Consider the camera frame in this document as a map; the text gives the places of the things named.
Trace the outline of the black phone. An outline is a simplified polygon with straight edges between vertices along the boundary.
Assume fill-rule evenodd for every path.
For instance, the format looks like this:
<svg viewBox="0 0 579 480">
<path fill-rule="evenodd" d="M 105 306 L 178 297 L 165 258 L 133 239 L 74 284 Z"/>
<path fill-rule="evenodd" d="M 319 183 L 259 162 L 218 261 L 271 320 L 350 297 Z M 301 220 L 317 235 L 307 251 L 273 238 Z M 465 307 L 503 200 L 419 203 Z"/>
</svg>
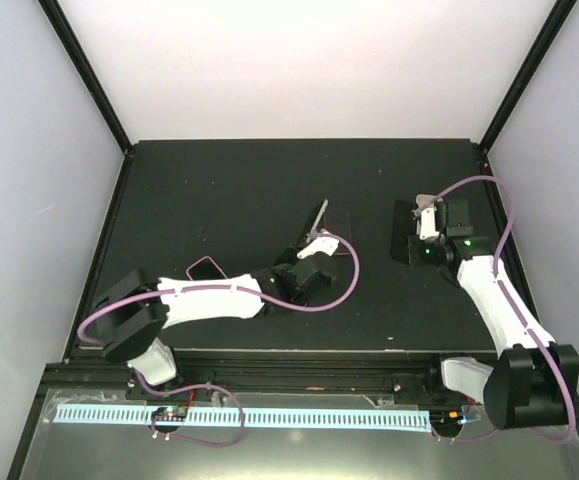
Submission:
<svg viewBox="0 0 579 480">
<path fill-rule="evenodd" d="M 320 233 L 320 226 L 323 223 L 323 217 L 326 213 L 328 207 L 328 200 L 324 199 L 319 206 L 315 209 L 315 214 L 313 216 L 313 222 L 309 228 L 307 237 L 310 240 L 315 239 Z"/>
</svg>

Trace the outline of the phone with red edge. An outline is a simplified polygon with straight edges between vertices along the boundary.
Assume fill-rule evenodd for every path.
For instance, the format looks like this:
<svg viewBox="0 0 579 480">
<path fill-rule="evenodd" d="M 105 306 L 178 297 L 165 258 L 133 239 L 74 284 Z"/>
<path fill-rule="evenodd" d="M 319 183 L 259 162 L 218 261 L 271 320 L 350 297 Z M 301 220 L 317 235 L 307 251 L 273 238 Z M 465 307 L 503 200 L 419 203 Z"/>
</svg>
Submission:
<svg viewBox="0 0 579 480">
<path fill-rule="evenodd" d="M 329 233 L 343 238 L 348 243 L 351 242 L 351 221 L 347 209 L 329 207 L 324 214 L 323 227 Z"/>
</svg>

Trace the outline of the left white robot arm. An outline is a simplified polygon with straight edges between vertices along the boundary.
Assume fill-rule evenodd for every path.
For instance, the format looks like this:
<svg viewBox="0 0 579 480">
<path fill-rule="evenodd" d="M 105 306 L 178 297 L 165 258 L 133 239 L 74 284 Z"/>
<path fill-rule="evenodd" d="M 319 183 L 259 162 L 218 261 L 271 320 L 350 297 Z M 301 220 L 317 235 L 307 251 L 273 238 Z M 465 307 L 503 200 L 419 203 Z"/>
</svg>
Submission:
<svg viewBox="0 0 579 480">
<path fill-rule="evenodd" d="M 105 360 L 134 369 L 160 398 L 174 398 L 182 391 L 184 376 L 172 349 L 160 339 L 162 330 L 201 320 L 251 319 L 275 307 L 304 310 L 336 280 L 333 255 L 338 247 L 338 239 L 317 236 L 285 250 L 271 267 L 231 278 L 161 277 L 149 283 L 139 275 L 136 288 L 118 289 L 103 299 L 93 339 Z"/>
</svg>

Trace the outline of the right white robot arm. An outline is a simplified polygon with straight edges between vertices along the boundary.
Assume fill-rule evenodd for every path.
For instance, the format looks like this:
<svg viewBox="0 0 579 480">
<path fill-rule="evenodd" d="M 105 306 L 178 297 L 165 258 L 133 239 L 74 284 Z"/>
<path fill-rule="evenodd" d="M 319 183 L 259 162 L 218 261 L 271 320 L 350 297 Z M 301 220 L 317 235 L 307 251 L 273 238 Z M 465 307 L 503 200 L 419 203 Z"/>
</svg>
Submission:
<svg viewBox="0 0 579 480">
<path fill-rule="evenodd" d="M 523 303 L 490 239 L 475 235 L 466 201 L 419 195 L 400 203 L 392 256 L 409 266 L 446 268 L 475 305 L 497 354 L 493 365 L 443 360 L 423 379 L 430 400 L 445 403 L 459 392 L 481 404 L 499 430 L 575 428 L 579 355 L 558 344 Z"/>
</svg>

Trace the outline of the right controller board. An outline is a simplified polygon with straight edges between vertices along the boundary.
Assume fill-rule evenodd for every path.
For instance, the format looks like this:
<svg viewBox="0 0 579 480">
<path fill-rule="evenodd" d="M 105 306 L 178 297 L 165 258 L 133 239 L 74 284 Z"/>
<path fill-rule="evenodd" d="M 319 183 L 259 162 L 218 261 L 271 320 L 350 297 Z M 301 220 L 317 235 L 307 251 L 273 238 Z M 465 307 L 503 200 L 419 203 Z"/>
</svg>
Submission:
<svg viewBox="0 0 579 480">
<path fill-rule="evenodd" d="M 429 420 L 433 427 L 453 427 L 465 425 L 477 420 L 462 410 L 430 411 Z"/>
</svg>

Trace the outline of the controller board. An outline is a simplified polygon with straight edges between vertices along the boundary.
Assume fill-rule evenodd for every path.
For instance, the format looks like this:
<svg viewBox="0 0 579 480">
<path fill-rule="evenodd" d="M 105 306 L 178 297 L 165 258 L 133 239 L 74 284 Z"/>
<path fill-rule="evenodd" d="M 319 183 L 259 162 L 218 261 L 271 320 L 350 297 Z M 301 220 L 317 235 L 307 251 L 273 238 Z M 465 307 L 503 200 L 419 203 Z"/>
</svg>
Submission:
<svg viewBox="0 0 579 480">
<path fill-rule="evenodd" d="M 162 406 L 158 407 L 152 414 L 151 420 L 154 425 L 162 422 L 183 422 L 188 414 L 185 406 Z"/>
<path fill-rule="evenodd" d="M 465 425 L 477 420 L 462 410 L 430 411 L 429 420 L 433 427 L 453 427 Z"/>
</svg>

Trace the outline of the left controller board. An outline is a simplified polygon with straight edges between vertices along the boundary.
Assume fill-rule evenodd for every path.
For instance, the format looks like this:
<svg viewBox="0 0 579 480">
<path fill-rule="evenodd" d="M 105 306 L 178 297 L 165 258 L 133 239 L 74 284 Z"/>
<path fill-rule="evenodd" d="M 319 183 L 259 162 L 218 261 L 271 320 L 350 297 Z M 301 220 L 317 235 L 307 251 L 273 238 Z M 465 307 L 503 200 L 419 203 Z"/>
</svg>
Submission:
<svg viewBox="0 0 579 480">
<path fill-rule="evenodd" d="M 185 406 L 162 406 L 158 407 L 152 414 L 151 420 L 154 425 L 162 422 L 183 422 L 188 414 Z"/>
</svg>

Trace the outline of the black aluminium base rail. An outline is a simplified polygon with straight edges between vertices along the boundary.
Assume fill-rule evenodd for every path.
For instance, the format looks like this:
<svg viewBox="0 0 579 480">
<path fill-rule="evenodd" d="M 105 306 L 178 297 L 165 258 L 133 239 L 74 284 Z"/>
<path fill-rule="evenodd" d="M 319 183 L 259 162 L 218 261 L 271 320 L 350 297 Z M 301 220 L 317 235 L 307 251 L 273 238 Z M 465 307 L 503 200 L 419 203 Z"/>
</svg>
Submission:
<svg viewBox="0 0 579 480">
<path fill-rule="evenodd" d="M 89 351 L 45 367 L 40 391 L 121 391 L 130 400 L 183 402 L 182 387 L 214 384 L 233 393 L 350 394 L 390 398 L 397 404 L 444 408 L 463 405 L 466 395 L 442 383 L 443 356 L 437 353 L 180 351 L 178 374 L 145 390 L 127 366 L 112 365 Z"/>
</svg>

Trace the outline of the right black frame post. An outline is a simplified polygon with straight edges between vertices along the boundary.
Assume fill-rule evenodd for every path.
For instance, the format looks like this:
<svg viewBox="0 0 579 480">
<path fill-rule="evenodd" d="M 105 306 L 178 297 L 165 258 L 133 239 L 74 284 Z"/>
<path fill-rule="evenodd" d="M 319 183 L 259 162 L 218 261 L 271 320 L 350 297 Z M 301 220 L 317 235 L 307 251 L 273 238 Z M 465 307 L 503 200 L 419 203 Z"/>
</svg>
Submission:
<svg viewBox="0 0 579 480">
<path fill-rule="evenodd" d="M 576 0 L 554 2 L 479 142 L 481 151 L 492 150 L 576 4 Z"/>
</svg>

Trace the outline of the black frame post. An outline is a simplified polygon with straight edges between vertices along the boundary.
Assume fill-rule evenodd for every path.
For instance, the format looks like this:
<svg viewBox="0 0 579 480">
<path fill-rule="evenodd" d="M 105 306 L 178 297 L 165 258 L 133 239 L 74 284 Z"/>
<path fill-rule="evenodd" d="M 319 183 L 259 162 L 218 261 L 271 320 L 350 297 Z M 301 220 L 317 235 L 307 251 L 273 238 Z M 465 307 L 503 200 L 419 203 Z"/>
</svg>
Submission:
<svg viewBox="0 0 579 480">
<path fill-rule="evenodd" d="M 576 0 L 554 2 L 479 142 L 481 151 L 492 150 L 576 4 Z"/>
<path fill-rule="evenodd" d="M 88 59 L 75 31 L 60 2 L 57 0 L 39 0 L 45 17 L 57 35 L 63 49 L 75 67 L 106 126 L 123 154 L 132 151 L 133 144 L 129 139 L 108 95 L 106 94 L 91 62 Z"/>
</svg>

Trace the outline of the left black frame post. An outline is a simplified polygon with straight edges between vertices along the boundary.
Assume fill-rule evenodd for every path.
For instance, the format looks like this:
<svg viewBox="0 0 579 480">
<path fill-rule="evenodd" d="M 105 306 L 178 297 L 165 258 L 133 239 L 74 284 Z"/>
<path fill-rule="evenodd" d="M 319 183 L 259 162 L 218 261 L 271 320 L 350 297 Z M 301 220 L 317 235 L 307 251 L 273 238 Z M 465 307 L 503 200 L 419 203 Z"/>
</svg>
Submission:
<svg viewBox="0 0 579 480">
<path fill-rule="evenodd" d="M 57 35 L 63 49 L 75 67 L 106 126 L 123 154 L 132 151 L 133 144 L 129 139 L 108 95 L 106 94 L 91 62 L 88 59 L 75 31 L 60 2 L 57 0 L 39 0 L 45 17 Z"/>
</svg>

